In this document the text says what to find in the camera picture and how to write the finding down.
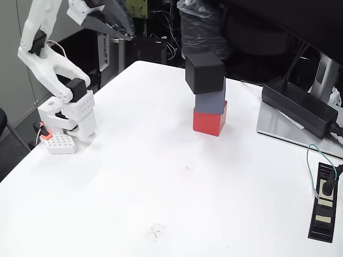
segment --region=table surface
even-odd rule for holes
[[[306,149],[256,132],[262,89],[228,80],[213,137],[192,130],[184,78],[136,62],[95,95],[87,149],[36,147],[0,183],[0,256],[341,256],[342,190],[333,243],[308,239]],[[325,160],[309,161],[316,178]],[[157,242],[154,223],[167,226]]]

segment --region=chair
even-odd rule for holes
[[[28,145],[25,143],[25,141],[21,138],[21,136],[17,133],[17,131],[12,127],[10,123],[8,123],[7,115],[4,112],[3,109],[0,108],[0,137],[2,133],[4,132],[5,128],[8,128],[11,133],[14,135],[14,137],[22,144],[22,146],[28,151],[31,152]]]

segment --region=black monitor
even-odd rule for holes
[[[279,25],[343,65],[343,1],[226,1]]]

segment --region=robotic arm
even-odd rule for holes
[[[49,136],[41,137],[51,153],[74,153],[76,147],[55,145],[54,134],[81,141],[95,131],[94,97],[86,87],[91,80],[65,56],[54,52],[46,41],[55,26],[62,0],[33,0],[18,49],[18,57],[31,69],[37,80],[54,96],[39,107]],[[121,0],[69,0],[67,14],[79,25],[109,36],[132,40],[133,20]],[[66,85],[57,75],[70,79]]]

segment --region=black power brick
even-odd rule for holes
[[[336,123],[335,109],[283,78],[263,86],[262,100],[320,138],[330,132],[343,135],[343,128]]]

